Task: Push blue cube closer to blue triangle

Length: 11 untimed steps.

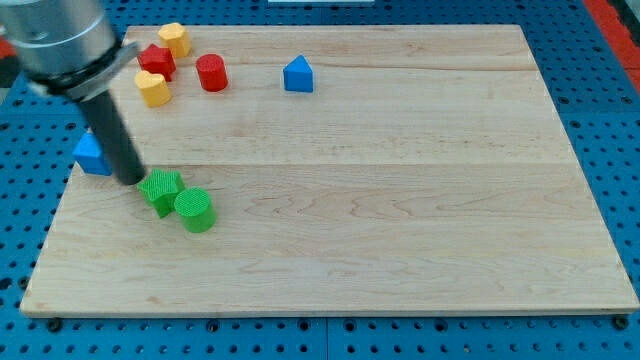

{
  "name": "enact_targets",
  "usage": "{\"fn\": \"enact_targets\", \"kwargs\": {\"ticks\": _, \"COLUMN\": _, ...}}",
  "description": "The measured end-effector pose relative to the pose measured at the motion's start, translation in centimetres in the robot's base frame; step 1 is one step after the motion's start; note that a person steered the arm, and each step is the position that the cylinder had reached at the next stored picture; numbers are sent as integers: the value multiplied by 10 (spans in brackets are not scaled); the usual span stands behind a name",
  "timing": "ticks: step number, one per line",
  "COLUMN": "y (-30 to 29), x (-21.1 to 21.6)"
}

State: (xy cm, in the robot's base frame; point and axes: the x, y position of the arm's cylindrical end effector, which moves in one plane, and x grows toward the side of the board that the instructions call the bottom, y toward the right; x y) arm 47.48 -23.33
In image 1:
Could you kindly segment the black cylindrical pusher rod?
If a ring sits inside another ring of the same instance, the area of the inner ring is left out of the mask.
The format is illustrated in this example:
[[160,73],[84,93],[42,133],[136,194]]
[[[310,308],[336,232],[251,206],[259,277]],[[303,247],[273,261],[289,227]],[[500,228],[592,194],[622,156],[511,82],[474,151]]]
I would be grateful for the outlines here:
[[77,107],[101,145],[116,179],[123,185],[139,183],[146,169],[110,92],[80,101]]

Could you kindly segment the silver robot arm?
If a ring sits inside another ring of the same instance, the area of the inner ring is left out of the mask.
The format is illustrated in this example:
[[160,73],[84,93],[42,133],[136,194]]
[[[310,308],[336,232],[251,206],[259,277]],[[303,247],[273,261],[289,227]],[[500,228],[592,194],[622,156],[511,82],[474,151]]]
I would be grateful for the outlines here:
[[124,45],[95,0],[1,0],[1,33],[15,48],[30,86],[75,103],[113,174],[139,183],[146,169],[109,92],[111,80],[139,55]]

